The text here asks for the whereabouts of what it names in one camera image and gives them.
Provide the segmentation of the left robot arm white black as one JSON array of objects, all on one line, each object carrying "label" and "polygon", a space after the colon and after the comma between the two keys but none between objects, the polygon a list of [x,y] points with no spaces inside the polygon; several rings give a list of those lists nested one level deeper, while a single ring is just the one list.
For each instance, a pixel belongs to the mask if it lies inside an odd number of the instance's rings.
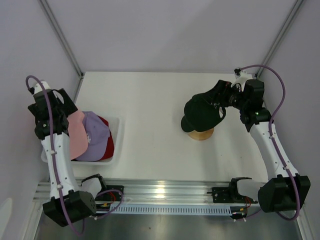
[{"label": "left robot arm white black", "polygon": [[68,117],[78,108],[66,91],[39,84],[29,90],[35,102],[28,106],[35,117],[35,134],[46,155],[50,175],[49,201],[42,205],[44,214],[61,227],[97,214],[96,200],[107,197],[108,187],[100,174],[78,184],[70,156]]}]

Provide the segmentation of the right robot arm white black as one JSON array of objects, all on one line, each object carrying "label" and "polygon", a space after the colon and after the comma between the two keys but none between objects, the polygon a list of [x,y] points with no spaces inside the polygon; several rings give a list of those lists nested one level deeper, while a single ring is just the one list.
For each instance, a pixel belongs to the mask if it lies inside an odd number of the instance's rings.
[{"label": "right robot arm white black", "polygon": [[263,106],[265,84],[249,79],[244,86],[219,80],[210,90],[195,94],[185,104],[181,128],[185,132],[205,132],[220,124],[226,109],[239,111],[240,121],[255,141],[264,161],[268,181],[254,186],[255,196],[249,194],[249,184],[238,180],[228,189],[228,197],[239,202],[244,197],[257,199],[265,213],[295,211],[298,215],[311,187],[308,176],[300,175],[282,147],[273,116]]}]

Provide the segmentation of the dark green baseball cap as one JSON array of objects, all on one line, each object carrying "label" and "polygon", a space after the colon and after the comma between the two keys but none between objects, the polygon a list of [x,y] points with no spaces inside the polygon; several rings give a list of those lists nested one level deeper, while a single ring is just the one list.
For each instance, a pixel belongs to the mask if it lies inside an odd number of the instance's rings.
[{"label": "dark green baseball cap", "polygon": [[214,108],[204,103],[192,103],[190,99],[185,104],[183,113],[180,125],[185,133],[204,132],[222,122],[226,116],[226,109]]}]

